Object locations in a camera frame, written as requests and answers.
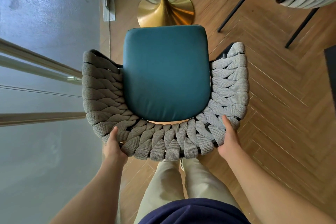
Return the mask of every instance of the gold pedestal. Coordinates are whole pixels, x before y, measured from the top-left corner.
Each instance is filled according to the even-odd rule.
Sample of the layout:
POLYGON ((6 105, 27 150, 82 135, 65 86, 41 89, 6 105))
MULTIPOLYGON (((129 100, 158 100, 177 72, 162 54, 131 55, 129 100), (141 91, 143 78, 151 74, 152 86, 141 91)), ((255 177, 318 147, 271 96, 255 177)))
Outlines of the gold pedestal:
POLYGON ((191 0, 141 0, 138 7, 140 27, 191 25, 194 21, 191 0))

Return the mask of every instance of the herringbone wood floor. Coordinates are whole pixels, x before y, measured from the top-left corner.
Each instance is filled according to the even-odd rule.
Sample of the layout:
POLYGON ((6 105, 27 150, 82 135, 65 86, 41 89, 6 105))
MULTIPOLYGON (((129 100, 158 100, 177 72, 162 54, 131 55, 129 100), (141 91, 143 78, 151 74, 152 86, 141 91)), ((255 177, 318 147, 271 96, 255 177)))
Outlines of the herringbone wood floor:
MULTIPOLYGON (((286 41, 308 10, 246 0, 217 33, 239 0, 192 1, 195 24, 207 32, 210 59, 233 41, 246 46, 250 104, 239 129, 242 146, 273 177, 336 218, 336 119, 323 54, 336 44, 336 3, 321 8, 287 50, 286 41)), ((110 29, 111 58, 117 63, 122 63, 126 31, 139 27, 139 2, 115 0, 117 21, 110 29)), ((247 218, 259 223, 218 153, 200 160, 229 187, 247 218)), ((133 223, 156 165, 129 158, 122 178, 122 223, 133 223)))

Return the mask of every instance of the forearm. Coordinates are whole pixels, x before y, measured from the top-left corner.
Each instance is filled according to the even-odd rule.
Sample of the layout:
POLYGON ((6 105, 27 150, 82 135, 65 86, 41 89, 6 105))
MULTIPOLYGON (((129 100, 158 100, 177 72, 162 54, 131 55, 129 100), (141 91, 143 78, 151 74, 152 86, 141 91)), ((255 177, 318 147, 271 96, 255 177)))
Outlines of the forearm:
POLYGON ((117 159, 105 159, 91 182, 50 223, 114 223, 122 169, 117 159))
POLYGON ((266 173, 238 143, 228 145, 225 159, 262 223, 335 223, 266 173))

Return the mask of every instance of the shoe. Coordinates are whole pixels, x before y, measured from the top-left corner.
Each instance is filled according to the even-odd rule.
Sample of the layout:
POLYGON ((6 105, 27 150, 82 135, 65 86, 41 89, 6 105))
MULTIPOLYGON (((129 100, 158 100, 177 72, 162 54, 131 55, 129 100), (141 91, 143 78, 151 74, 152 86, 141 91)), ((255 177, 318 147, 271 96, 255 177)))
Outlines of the shoe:
POLYGON ((182 164, 182 160, 183 160, 184 158, 180 158, 180 167, 181 167, 181 169, 184 171, 184 167, 183 167, 183 164, 182 164))

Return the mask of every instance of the black metal leg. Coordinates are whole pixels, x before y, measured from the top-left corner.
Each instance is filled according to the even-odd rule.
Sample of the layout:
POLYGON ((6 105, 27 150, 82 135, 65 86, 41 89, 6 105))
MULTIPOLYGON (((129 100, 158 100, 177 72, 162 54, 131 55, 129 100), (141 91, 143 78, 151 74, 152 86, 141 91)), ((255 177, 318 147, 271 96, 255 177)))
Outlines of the black metal leg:
POLYGON ((291 39, 287 42, 285 45, 285 48, 288 48, 290 44, 294 41, 294 39, 297 37, 297 35, 301 32, 301 30, 307 25, 307 23, 310 21, 310 19, 314 16, 314 14, 317 12, 318 8, 314 8, 310 11, 308 16, 304 19, 304 21, 301 23, 301 25, 298 27, 298 29, 295 31, 295 33, 292 35, 291 39))
POLYGON ((229 21, 229 19, 233 16, 233 14, 238 10, 238 8, 244 3, 245 0, 240 0, 238 4, 233 8, 229 16, 223 21, 223 23, 220 25, 220 27, 217 29, 217 32, 219 33, 222 28, 225 26, 225 24, 229 21))

